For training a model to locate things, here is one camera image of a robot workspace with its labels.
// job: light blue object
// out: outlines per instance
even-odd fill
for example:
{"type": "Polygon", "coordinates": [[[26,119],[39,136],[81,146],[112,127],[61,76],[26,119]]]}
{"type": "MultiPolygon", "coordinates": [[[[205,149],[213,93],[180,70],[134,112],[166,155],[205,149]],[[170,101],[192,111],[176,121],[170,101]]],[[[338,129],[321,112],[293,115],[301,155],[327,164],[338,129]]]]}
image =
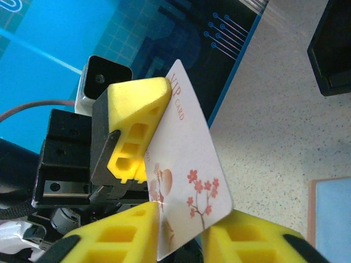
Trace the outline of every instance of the light blue object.
{"type": "Polygon", "coordinates": [[[351,262],[351,178],[316,185],[316,249],[331,263],[351,262]]]}

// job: white table surface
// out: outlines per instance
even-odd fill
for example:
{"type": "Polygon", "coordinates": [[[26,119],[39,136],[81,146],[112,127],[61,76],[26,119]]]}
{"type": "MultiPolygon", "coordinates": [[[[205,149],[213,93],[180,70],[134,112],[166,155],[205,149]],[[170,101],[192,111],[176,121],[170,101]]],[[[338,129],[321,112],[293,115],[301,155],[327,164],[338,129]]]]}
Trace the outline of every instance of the white table surface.
{"type": "Polygon", "coordinates": [[[235,208],[304,236],[308,182],[351,170],[351,95],[322,96],[307,56],[326,4],[270,0],[211,127],[235,208]]]}

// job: camera lens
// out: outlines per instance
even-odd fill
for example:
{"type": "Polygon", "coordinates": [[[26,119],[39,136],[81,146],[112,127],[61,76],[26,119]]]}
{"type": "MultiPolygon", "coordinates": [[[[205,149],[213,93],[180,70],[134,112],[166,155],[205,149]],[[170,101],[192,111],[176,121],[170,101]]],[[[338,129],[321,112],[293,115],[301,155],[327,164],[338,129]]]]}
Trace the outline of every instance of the camera lens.
{"type": "Polygon", "coordinates": [[[95,82],[98,84],[103,84],[105,82],[105,77],[101,74],[95,76],[95,82]]]}

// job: speckled countertop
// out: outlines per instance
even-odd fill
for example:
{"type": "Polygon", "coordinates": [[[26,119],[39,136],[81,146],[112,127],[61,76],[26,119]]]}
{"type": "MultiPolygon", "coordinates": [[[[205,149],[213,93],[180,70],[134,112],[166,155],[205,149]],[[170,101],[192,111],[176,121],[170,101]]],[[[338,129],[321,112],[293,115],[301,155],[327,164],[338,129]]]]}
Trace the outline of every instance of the speckled countertop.
{"type": "Polygon", "coordinates": [[[351,94],[323,97],[307,56],[326,4],[270,0],[211,127],[235,208],[304,236],[308,182],[351,170],[351,94]]]}

